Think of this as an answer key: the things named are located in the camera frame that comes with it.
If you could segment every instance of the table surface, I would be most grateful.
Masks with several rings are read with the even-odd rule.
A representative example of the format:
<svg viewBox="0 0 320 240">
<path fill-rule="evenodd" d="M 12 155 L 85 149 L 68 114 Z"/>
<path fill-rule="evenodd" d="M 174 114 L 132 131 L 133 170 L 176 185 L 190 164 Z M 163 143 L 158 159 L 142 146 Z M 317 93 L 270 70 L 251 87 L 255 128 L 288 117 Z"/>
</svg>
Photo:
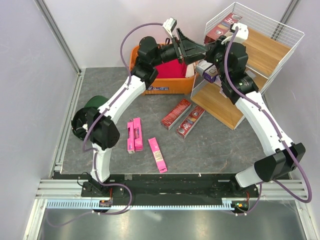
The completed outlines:
<svg viewBox="0 0 320 240">
<path fill-rule="evenodd" d="M 124 67 L 87 68 L 76 110 L 83 108 L 93 96 L 112 97 L 126 78 Z M 175 130 L 187 114 L 171 130 L 165 129 L 160 123 L 161 119 L 183 98 L 189 100 L 190 95 L 140 95 L 133 101 L 117 123 L 120 139 L 111 154 L 112 174 L 158 173 L 148 143 L 148 139 L 153 137 L 159 144 L 167 173 L 237 173 L 265 157 L 258 137 L 246 119 L 235 130 L 231 130 L 205 112 L 184 140 L 177 136 Z M 144 150 L 129 154 L 127 122 L 133 118 L 141 118 Z M 82 143 L 70 133 L 62 174 L 91 171 L 93 153 L 83 153 Z"/>
</svg>

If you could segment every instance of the wooden board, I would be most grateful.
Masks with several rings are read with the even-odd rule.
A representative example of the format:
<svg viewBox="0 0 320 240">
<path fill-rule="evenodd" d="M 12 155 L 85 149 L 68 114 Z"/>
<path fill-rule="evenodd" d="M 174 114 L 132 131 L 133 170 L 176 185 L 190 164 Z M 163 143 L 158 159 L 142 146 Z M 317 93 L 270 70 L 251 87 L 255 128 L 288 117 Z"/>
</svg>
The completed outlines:
<svg viewBox="0 0 320 240">
<path fill-rule="evenodd" d="M 248 39 L 243 43 L 249 56 L 247 65 L 269 77 L 290 47 L 283 45 L 249 28 Z"/>
<path fill-rule="evenodd" d="M 219 91 L 218 85 L 208 83 L 191 100 L 229 128 L 235 129 L 243 114 Z"/>
</svg>

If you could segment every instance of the pink product box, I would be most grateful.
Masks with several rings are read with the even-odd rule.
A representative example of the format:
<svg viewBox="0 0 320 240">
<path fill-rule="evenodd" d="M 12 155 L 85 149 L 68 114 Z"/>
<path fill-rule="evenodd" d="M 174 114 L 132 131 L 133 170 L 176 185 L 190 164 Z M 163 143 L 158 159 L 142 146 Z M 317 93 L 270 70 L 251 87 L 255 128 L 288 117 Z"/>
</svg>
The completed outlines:
<svg viewBox="0 0 320 240">
<path fill-rule="evenodd" d="M 142 141 L 142 128 L 140 117 L 133 119 L 133 128 L 134 128 L 134 150 L 142 151 L 144 149 L 144 144 Z"/>
<path fill-rule="evenodd" d="M 128 150 L 128 153 L 133 154 L 135 152 L 134 122 L 133 121 L 128 122 L 127 128 L 128 128 L 127 150 Z"/>
<path fill-rule="evenodd" d="M 150 144 L 150 147 L 151 147 L 151 151 L 153 153 L 153 157 L 154 157 L 155 162 L 156 162 L 156 166 L 159 169 L 159 172 L 161 174 L 165 173 L 168 170 L 167 170 L 167 167 L 166 167 L 165 160 L 162 157 L 162 154 L 161 154 L 161 151 L 160 151 L 160 148 L 159 148 L 159 145 L 157 143 L 156 138 L 155 137 L 154 138 L 150 138 L 150 139 L 148 139 L 148 141 L 149 141 L 149 144 Z"/>
</svg>

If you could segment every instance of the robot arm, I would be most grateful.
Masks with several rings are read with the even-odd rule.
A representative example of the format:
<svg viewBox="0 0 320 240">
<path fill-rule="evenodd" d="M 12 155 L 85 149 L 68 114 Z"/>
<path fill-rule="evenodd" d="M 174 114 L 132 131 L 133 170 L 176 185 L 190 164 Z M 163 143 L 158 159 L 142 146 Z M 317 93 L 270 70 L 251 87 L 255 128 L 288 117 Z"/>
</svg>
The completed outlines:
<svg viewBox="0 0 320 240">
<path fill-rule="evenodd" d="M 128 78 L 116 94 L 98 110 L 91 109 L 88 112 L 88 126 L 91 126 L 100 114 L 104 114 L 101 120 L 94 126 L 90 135 L 93 147 L 98 149 L 96 168 L 93 166 L 92 177 L 97 180 L 95 175 L 95 171 L 97 171 L 97 175 L 102 182 L 109 178 L 111 151 L 120 137 L 116 128 L 119 117 L 132 101 L 143 93 L 155 80 L 158 74 L 155 66 L 174 59 L 178 59 L 179 62 L 183 61 L 186 64 L 204 59 L 214 64 L 219 73 L 224 94 L 245 115 L 262 144 L 267 157 L 237 173 L 230 180 L 231 185 L 235 189 L 245 188 L 262 181 L 269 182 L 294 170 L 296 166 L 284 148 L 282 141 L 285 141 L 290 146 L 290 150 L 298 161 L 301 160 L 306 151 L 303 144 L 294 144 L 281 129 L 282 139 L 279 141 L 273 125 L 261 109 L 258 109 L 252 103 L 240 97 L 226 80 L 224 59 L 231 37 L 221 36 L 215 42 L 203 46 L 185 37 L 179 28 L 177 29 L 178 37 L 176 37 L 172 33 L 176 24 L 177 22 L 173 18 L 168 19 L 163 24 L 163 28 L 172 40 L 172 44 L 160 46 L 153 37 L 144 37 L 139 43 L 138 57 L 131 71 L 131 80 L 129 81 L 130 78 Z M 228 74 L 232 84 L 238 91 L 257 102 L 260 106 L 265 106 L 257 85 L 245 73 L 248 55 L 246 47 L 241 43 L 248 38 L 248 28 L 244 24 L 236 23 L 231 26 L 231 32 L 236 27 L 238 27 L 239 31 L 228 54 Z M 263 107 L 263 110 L 267 111 L 271 116 L 266 107 Z"/>
</svg>

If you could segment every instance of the red toothpaste box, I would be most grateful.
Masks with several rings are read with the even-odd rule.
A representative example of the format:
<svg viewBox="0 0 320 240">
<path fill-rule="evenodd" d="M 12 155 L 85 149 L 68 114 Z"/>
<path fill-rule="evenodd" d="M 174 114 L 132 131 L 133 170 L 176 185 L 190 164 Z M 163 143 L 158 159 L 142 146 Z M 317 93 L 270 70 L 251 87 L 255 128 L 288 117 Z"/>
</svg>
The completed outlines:
<svg viewBox="0 0 320 240">
<path fill-rule="evenodd" d="M 162 120 L 161 124 L 168 130 L 191 108 L 191 102 L 182 99 Z"/>
<path fill-rule="evenodd" d="M 181 125 L 176 129 L 176 133 L 185 139 L 191 129 L 197 124 L 199 119 L 204 114 L 205 110 L 200 106 L 195 106 L 192 112 L 186 117 L 186 119 L 181 123 Z"/>
<path fill-rule="evenodd" d="M 204 43 L 211 43 L 217 40 L 220 36 L 226 35 L 229 30 L 231 24 L 236 24 L 242 19 L 242 16 L 233 14 L 230 12 L 228 16 L 226 16 L 217 26 L 211 29 L 204 38 Z"/>
</svg>

